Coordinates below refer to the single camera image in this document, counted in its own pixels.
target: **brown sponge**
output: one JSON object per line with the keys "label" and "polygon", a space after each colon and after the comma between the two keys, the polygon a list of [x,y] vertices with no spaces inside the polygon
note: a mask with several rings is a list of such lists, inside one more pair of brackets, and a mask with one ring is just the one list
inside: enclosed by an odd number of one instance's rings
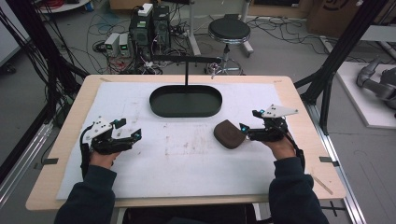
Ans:
{"label": "brown sponge", "polygon": [[227,119],[216,125],[214,135],[228,149],[239,147],[245,140],[245,135]]}

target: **stool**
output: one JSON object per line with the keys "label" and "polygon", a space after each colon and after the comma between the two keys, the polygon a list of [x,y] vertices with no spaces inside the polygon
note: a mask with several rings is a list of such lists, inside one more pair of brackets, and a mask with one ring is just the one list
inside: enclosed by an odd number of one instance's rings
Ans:
{"label": "stool", "polygon": [[[208,32],[210,37],[226,45],[221,57],[221,64],[208,64],[205,69],[206,73],[211,74],[212,78],[217,74],[228,75],[228,71],[239,71],[239,75],[242,75],[241,65],[228,56],[230,52],[229,45],[242,44],[248,41],[250,38],[250,27],[238,19],[224,17],[210,22]],[[235,63],[237,67],[227,67],[228,61]]]}

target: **concrete floor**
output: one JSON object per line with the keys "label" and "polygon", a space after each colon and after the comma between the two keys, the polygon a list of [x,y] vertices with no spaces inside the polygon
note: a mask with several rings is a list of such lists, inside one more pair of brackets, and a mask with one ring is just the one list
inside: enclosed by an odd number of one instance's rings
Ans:
{"label": "concrete floor", "polygon": [[[128,14],[120,12],[115,14],[106,3],[102,3],[102,6],[94,12],[76,9],[56,15],[67,45],[92,74],[98,73],[95,69],[98,70],[99,65],[95,61],[91,63],[82,50],[88,50],[99,64],[105,67],[106,59],[101,54],[92,51],[92,43],[106,39],[106,37],[88,33],[89,27],[92,25],[90,32],[95,33],[106,29],[98,25],[99,22],[111,24],[120,22],[119,26],[114,28],[114,32],[117,32],[128,27],[128,17]],[[197,23],[204,24],[208,21],[210,18],[206,17],[197,20]],[[304,21],[298,22],[302,27],[289,25],[289,31],[298,33],[300,36],[309,35],[304,28]],[[197,31],[197,34],[205,34],[205,27],[206,25]],[[279,30],[268,32],[280,36]],[[285,37],[294,38],[295,35],[285,34]],[[204,35],[198,35],[197,42],[202,56],[206,57],[220,56],[224,48],[224,45]],[[273,38],[264,30],[255,28],[252,29],[252,36],[249,39],[255,52],[247,58],[244,51],[238,47],[232,47],[231,57],[242,64],[248,76],[288,76],[293,81],[297,81],[316,72],[327,57],[318,40],[310,39],[307,42],[311,43],[320,54],[314,52],[310,45],[287,43]],[[384,61],[390,61],[389,56],[373,47],[372,43],[361,42],[351,53],[352,56],[366,61],[378,54],[384,57]],[[2,73],[0,76],[0,106],[2,108],[0,118],[2,125],[7,126],[0,131],[2,146],[0,162],[3,162],[15,147],[45,103],[44,84],[35,74],[26,56],[20,52],[11,61],[17,68],[17,73],[12,75]],[[191,66],[191,74],[204,74],[203,71],[203,64],[198,64],[197,67]],[[164,68],[163,72],[183,74],[184,66],[173,64]],[[318,108],[320,108],[320,99],[318,99]],[[52,139],[58,131],[58,129],[54,130]],[[334,79],[332,87],[328,131],[366,222],[394,223],[392,220],[396,219],[396,193],[393,189],[396,188],[396,181],[392,171],[396,170],[394,162],[396,131],[366,128],[337,78]],[[42,148],[39,157],[50,142],[51,139]],[[35,159],[14,193],[0,210],[1,223],[30,223],[32,220],[34,223],[53,222],[56,211],[30,212],[24,206],[39,175],[39,170],[34,168],[39,159]],[[321,203],[323,206],[330,206],[330,202]],[[334,202],[334,206],[344,207],[341,202]],[[268,217],[268,205],[261,204],[260,208],[262,218]],[[337,211],[337,217],[333,211],[325,210],[324,212],[331,223],[350,223],[344,211]]]}

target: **wooden table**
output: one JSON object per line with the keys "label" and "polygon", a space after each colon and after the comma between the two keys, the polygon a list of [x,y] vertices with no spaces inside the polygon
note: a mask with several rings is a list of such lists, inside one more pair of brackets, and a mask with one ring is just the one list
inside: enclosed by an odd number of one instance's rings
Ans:
{"label": "wooden table", "polygon": [[[27,200],[29,210],[58,209],[64,201],[56,200],[61,186],[70,152],[79,138],[84,122],[102,82],[177,82],[182,84],[184,76],[110,76],[92,75],[85,79],[78,97],[62,127],[49,154],[49,158],[59,158],[54,165],[45,165]],[[321,162],[319,157],[328,157],[317,131],[307,114],[300,95],[288,77],[266,76],[189,76],[190,83],[273,83],[283,106],[297,108],[299,114],[289,116],[288,123],[293,129],[293,137],[304,150],[306,171],[314,177],[314,192],[319,199],[342,199],[346,196],[344,187],[332,163]],[[183,198],[147,198],[116,200],[116,207],[210,204],[210,203],[263,203],[268,195],[233,195]]]}

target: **black oval tray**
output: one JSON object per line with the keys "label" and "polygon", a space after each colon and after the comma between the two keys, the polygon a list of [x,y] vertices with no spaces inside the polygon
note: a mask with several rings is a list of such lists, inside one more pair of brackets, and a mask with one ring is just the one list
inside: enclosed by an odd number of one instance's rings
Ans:
{"label": "black oval tray", "polygon": [[221,109],[221,93],[204,85],[162,86],[149,97],[152,112],[164,118],[204,118]]}

